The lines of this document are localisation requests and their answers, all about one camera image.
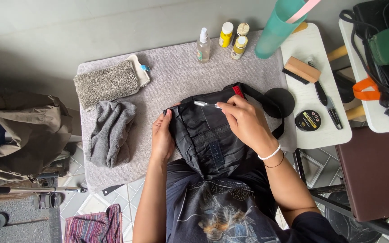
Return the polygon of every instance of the red stripe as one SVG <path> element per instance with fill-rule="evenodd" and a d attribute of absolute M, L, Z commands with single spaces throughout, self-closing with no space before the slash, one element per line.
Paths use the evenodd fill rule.
<path fill-rule="evenodd" d="M 239 95 L 239 96 L 241 96 L 241 97 L 244 98 L 244 96 L 243 96 L 243 94 L 242 94 L 241 89 L 240 89 L 239 86 L 234 86 L 234 87 L 232 87 L 232 88 L 233 88 L 233 91 L 235 92 L 235 94 L 237 94 L 237 95 Z"/>

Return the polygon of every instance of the small bottle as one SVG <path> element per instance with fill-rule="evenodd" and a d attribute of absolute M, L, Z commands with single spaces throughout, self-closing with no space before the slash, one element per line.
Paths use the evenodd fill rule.
<path fill-rule="evenodd" d="M 233 46 L 232 52 L 230 53 L 230 57 L 239 60 L 246 49 L 248 39 L 246 36 L 238 36 L 236 38 L 235 45 Z"/>
<path fill-rule="evenodd" d="M 222 31 L 220 32 L 219 45 L 221 47 L 227 47 L 230 44 L 230 38 L 232 37 L 233 24 L 231 22 L 226 22 L 222 26 Z"/>
<path fill-rule="evenodd" d="M 246 36 L 249 33 L 250 26 L 247 23 L 241 23 L 236 29 L 236 34 L 232 41 L 232 46 L 235 46 L 236 39 L 238 36 Z"/>
<path fill-rule="evenodd" d="M 202 28 L 201 36 L 197 40 L 197 60 L 206 63 L 210 59 L 211 39 L 208 37 L 207 28 Z"/>

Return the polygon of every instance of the orange strap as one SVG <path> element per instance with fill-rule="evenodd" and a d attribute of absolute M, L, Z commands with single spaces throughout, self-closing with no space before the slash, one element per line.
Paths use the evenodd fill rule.
<path fill-rule="evenodd" d="M 372 87 L 375 91 L 363 91 L 365 88 Z M 379 100 L 381 92 L 378 90 L 376 83 L 370 78 L 363 79 L 352 86 L 354 96 L 360 100 Z"/>

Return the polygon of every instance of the khaki fabric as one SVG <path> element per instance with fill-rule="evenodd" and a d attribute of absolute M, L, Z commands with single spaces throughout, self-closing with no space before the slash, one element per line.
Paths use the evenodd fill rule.
<path fill-rule="evenodd" d="M 57 97 L 0 95 L 0 124 L 13 138 L 0 146 L 0 179 L 25 180 L 40 174 L 67 144 L 71 119 Z"/>

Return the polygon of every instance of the black t-shirt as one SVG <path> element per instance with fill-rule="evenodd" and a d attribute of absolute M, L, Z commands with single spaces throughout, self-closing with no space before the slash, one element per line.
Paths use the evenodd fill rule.
<path fill-rule="evenodd" d="M 169 243 L 346 243 L 321 214 L 298 215 L 281 229 L 263 214 L 246 184 L 229 179 L 199 181 L 189 176 L 166 191 Z"/>

